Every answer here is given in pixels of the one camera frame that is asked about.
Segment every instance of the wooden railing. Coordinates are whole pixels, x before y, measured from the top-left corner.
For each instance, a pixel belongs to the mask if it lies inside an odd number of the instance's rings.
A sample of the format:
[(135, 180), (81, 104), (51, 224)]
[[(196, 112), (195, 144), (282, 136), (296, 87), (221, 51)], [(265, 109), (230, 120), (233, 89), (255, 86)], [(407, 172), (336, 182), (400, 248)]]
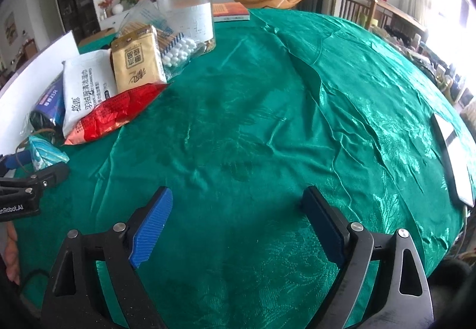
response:
[(353, 21), (367, 30), (376, 20), (378, 27), (389, 25), (410, 39), (415, 33), (418, 33), (423, 41), (428, 38), (428, 31), (423, 25), (383, 0), (333, 0), (331, 14)]

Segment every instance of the white wet wipes package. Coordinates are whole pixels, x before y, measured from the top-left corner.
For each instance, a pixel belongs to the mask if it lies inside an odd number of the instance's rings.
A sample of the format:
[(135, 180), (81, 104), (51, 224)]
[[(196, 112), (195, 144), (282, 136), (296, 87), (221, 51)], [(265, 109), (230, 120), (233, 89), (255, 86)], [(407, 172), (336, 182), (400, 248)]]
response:
[(109, 56), (110, 50), (98, 50), (64, 62), (65, 138), (81, 118), (101, 102), (117, 95), (116, 80)]

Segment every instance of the clear plastic jar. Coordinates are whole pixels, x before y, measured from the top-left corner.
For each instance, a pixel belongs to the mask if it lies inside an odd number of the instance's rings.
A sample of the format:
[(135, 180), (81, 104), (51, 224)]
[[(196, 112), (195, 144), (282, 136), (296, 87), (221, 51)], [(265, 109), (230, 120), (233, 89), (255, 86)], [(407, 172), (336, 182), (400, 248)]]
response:
[(156, 0), (168, 25), (203, 46), (203, 54), (216, 46), (212, 0)]

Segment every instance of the human hand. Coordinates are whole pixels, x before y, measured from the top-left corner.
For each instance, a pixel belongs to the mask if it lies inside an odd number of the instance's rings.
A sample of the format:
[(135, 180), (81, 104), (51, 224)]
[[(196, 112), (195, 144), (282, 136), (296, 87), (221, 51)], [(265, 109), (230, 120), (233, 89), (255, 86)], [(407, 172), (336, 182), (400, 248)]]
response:
[(7, 246), (5, 248), (5, 264), (7, 277), (10, 281), (20, 285), (20, 258), (17, 247), (18, 236), (13, 222), (7, 222)]

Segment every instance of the green tablecloth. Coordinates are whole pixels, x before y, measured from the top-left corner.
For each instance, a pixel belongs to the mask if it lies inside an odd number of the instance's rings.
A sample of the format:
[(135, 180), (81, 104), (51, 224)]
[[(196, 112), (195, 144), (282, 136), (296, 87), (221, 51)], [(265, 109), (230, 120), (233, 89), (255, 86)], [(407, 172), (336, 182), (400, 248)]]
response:
[[(69, 229), (104, 231), (166, 185), (174, 208), (139, 275), (169, 327), (303, 328), (337, 273), (297, 206), (316, 185), (350, 221), (408, 229), (429, 274), (462, 226), (431, 114), (476, 153), (440, 92), (341, 19), (258, 10), (216, 33), (216, 49), (134, 122), (64, 148), (69, 179), (45, 193), (41, 216), (17, 222), (22, 273), (50, 269)], [(362, 315), (373, 276), (375, 266), (349, 323)], [(45, 283), (35, 278), (27, 295), (41, 301)]]

